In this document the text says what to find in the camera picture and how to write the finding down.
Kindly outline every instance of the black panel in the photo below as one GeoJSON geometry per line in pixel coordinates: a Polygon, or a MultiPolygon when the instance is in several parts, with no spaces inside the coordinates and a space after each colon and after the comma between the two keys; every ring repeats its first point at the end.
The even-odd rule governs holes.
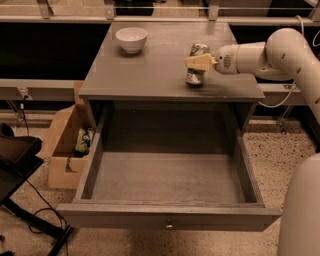
{"type": "Polygon", "coordinates": [[[0,23],[0,78],[83,80],[109,26],[0,23]]]}

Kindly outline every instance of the open drawer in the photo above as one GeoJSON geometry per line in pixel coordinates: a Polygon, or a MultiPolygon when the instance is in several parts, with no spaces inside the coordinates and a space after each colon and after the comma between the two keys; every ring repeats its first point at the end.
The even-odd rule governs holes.
{"type": "Polygon", "coordinates": [[[105,104],[76,196],[74,227],[263,231],[267,209],[229,104],[105,104]]]}

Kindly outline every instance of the gray cabinet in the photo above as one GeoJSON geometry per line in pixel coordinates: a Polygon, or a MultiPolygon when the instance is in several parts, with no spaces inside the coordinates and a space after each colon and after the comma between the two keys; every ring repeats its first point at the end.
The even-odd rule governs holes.
{"type": "Polygon", "coordinates": [[[112,24],[80,91],[96,132],[73,202],[58,206],[71,225],[262,231],[280,216],[263,203],[242,139],[263,93],[250,75],[214,71],[188,87],[195,41],[236,43],[226,24],[112,24]],[[124,26],[149,32],[141,53],[113,40],[124,26]]]}

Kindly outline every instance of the speckled floor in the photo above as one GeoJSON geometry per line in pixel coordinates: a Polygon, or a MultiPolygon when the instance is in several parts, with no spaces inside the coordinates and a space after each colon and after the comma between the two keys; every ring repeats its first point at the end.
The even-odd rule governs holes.
{"type": "MultiPolygon", "coordinates": [[[[296,120],[285,123],[287,135],[282,135],[273,120],[252,120],[244,135],[253,170],[267,207],[282,208],[285,192],[295,167],[315,154],[313,142],[296,120]]],[[[46,129],[31,127],[30,135],[42,138],[46,129]]],[[[17,129],[16,135],[25,135],[26,129],[17,129]]],[[[40,193],[55,207],[70,202],[72,190],[55,190],[47,186],[45,163],[30,178],[40,193]]],[[[46,205],[28,184],[24,184],[12,199],[21,207],[35,212],[46,205]]],[[[39,216],[57,223],[50,212],[39,216]]],[[[195,232],[195,231],[134,231],[113,229],[77,229],[68,243],[69,255],[258,255],[275,256],[280,228],[277,220],[264,232],[195,232]]],[[[12,250],[16,256],[47,255],[52,239],[44,234],[33,234],[28,226],[0,210],[0,253],[12,250]]],[[[59,255],[67,255],[65,247],[59,255]]]]}

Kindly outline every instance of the box flap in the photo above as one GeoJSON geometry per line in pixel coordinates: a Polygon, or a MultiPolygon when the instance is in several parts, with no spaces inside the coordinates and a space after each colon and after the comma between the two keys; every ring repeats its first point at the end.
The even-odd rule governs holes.
{"type": "Polygon", "coordinates": [[[38,156],[47,158],[54,153],[72,153],[80,127],[82,122],[75,105],[58,111],[47,130],[38,156]]]}
{"type": "Polygon", "coordinates": [[[49,188],[77,189],[87,158],[52,157],[49,166],[49,188]]]}

